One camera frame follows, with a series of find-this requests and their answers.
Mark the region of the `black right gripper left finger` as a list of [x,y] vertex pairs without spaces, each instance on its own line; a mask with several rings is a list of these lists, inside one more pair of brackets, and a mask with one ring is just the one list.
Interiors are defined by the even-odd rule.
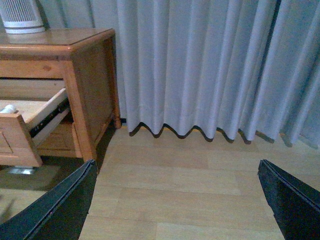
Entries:
[[77,240],[89,213],[97,163],[89,160],[0,226],[2,240]]

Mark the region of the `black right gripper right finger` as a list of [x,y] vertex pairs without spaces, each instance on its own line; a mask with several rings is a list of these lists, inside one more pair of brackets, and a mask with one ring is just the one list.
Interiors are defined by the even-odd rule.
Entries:
[[283,237],[318,240],[320,192],[266,159],[259,163],[258,178]]

